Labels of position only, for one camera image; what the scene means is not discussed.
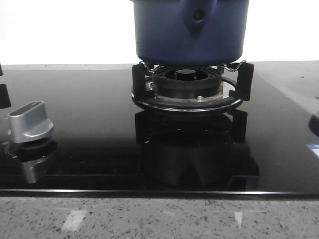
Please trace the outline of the blue cooking pot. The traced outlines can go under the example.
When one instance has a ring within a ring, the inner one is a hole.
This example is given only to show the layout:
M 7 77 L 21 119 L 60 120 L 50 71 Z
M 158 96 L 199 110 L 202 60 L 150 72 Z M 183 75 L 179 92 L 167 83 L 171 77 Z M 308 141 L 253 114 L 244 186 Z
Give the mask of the blue cooking pot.
M 247 0 L 133 1 L 137 56 L 168 66 L 214 66 L 243 52 Z

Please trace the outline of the black glass gas cooktop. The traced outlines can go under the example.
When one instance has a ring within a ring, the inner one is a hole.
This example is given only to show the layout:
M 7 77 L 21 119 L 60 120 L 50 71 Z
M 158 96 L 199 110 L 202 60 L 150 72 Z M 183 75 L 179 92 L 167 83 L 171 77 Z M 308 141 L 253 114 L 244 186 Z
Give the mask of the black glass gas cooktop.
M 2 196 L 319 196 L 312 115 L 259 77 L 250 101 L 211 116 L 141 110 L 129 69 L 4 70 L 1 81 L 11 102 L 0 112 Z M 12 142 L 7 115 L 34 101 L 53 132 Z

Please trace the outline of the right black pan support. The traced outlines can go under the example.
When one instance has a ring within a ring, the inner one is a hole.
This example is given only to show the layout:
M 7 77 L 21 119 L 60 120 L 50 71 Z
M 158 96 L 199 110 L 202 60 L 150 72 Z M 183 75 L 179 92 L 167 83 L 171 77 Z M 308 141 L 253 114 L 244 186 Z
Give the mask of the right black pan support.
M 246 61 L 217 66 L 215 69 L 222 74 L 220 92 L 214 96 L 198 96 L 195 99 L 171 98 L 157 94 L 152 74 L 161 67 L 164 65 L 155 67 L 145 62 L 132 66 L 132 100 L 142 109 L 184 114 L 209 113 L 235 109 L 244 101 L 250 100 L 254 65 Z

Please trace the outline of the black pan support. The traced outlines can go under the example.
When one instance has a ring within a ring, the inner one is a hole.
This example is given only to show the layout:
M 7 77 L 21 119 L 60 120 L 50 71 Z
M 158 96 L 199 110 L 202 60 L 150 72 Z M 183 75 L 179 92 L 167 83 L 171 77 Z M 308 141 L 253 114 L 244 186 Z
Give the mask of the black pan support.
M 161 67 L 164 65 L 155 67 L 145 62 L 132 66 L 132 100 L 142 109 L 184 114 L 209 113 L 235 109 L 244 101 L 250 100 L 254 65 L 246 61 L 217 66 L 215 69 L 222 74 L 220 92 L 214 96 L 198 96 L 195 99 L 171 98 L 157 94 L 152 74 Z
M 7 86 L 5 83 L 0 84 L 0 108 L 5 109 L 11 107 Z

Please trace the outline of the silver stove control knob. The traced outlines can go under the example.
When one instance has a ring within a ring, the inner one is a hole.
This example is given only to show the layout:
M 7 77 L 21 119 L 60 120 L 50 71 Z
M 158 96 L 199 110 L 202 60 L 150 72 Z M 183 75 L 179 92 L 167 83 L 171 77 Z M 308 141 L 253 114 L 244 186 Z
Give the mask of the silver stove control knob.
M 54 130 L 43 101 L 30 102 L 7 115 L 10 140 L 25 143 L 50 136 Z

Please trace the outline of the dark round object at edge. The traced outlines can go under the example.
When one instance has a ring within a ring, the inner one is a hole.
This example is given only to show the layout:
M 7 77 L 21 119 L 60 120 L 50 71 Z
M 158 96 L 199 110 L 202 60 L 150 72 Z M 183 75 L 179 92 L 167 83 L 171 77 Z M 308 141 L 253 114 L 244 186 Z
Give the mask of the dark round object at edge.
M 319 113 L 312 114 L 308 127 L 310 131 L 316 136 L 319 137 Z

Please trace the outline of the left black pan support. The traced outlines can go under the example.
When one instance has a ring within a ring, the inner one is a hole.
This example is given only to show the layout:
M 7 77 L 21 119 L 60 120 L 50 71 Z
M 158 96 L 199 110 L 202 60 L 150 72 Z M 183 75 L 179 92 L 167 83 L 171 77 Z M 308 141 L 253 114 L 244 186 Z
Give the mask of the left black pan support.
M 11 107 L 7 86 L 5 83 L 0 84 L 0 108 L 5 109 Z

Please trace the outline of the blue white label sticker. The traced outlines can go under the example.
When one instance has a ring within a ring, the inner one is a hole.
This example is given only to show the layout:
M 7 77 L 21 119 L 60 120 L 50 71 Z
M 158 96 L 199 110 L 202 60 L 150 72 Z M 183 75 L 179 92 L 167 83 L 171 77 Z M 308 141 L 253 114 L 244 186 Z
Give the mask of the blue white label sticker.
M 307 147 L 319 157 L 319 145 L 318 144 L 307 144 Z

